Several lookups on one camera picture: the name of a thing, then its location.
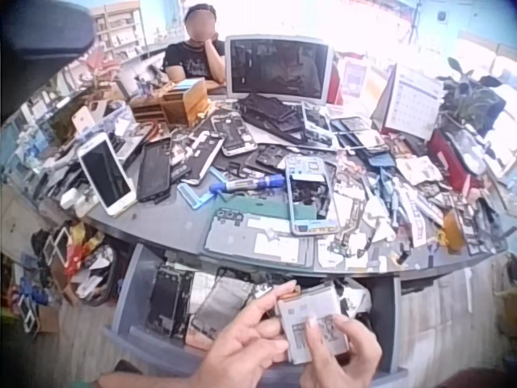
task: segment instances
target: hand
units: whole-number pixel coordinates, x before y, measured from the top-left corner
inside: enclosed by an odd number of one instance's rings
[[[219,32],[214,32],[212,37],[210,39],[207,39],[204,43],[205,44],[213,44],[219,38]]]
[[[301,388],[364,388],[368,387],[379,364],[382,350],[375,335],[361,322],[344,315],[335,315],[336,327],[348,337],[350,363],[341,367],[329,352],[316,321],[306,325],[307,345],[313,362],[305,366]]]
[[[288,341],[280,336],[278,318],[261,321],[279,296],[292,293],[294,280],[251,302],[217,337],[199,370],[190,378],[192,388],[254,388],[267,368],[287,358]]]

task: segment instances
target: woman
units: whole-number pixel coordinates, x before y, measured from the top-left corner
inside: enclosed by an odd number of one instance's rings
[[[225,84],[225,43],[217,39],[216,10],[208,4],[188,9],[185,25],[190,39],[167,47],[163,67],[172,82],[204,78],[208,90]]]

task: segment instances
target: monitor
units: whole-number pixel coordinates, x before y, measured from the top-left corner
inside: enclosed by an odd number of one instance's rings
[[[326,103],[334,54],[321,40],[229,36],[225,52],[228,97],[259,93],[286,101]]]

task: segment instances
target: gray desk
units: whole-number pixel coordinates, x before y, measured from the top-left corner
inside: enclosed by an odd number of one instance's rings
[[[278,137],[266,133],[255,127],[250,129],[257,142],[285,143]],[[141,158],[138,158],[128,170],[128,176],[133,179],[135,186],[138,180],[138,170]],[[201,187],[208,190],[208,183],[203,182]],[[192,210],[187,202],[172,189],[171,197],[161,204],[153,202],[136,204],[122,213],[117,218],[110,217],[104,211],[102,205],[97,205],[86,216],[86,221],[99,230],[114,237],[131,243],[144,243],[172,251],[182,251],[193,255],[199,255],[202,259],[246,264],[242,259],[223,256],[204,250],[204,239],[208,232],[208,226],[215,209],[213,202],[209,202],[198,210]],[[372,244],[371,253],[375,247],[380,248],[380,254],[389,256],[389,252],[397,243],[389,245],[386,241]],[[450,255],[445,248],[440,248],[434,253],[433,260],[429,260],[427,246],[413,249],[411,256],[400,266],[387,258],[387,272],[379,272],[377,268],[347,268],[344,260],[336,268],[322,268],[317,261],[317,252],[314,253],[314,266],[312,268],[296,268],[272,262],[254,261],[248,263],[254,266],[271,268],[273,270],[287,270],[293,274],[305,276],[328,276],[329,274],[349,274],[353,276],[378,276],[383,273],[398,274],[401,280],[417,280],[441,276],[461,268],[471,267],[491,254],[470,256],[466,248],[460,255]]]

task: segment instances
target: white smartphone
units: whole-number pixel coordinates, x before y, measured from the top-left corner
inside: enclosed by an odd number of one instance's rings
[[[137,194],[117,160],[106,133],[98,133],[82,145],[78,157],[106,213],[115,216],[136,202]]]

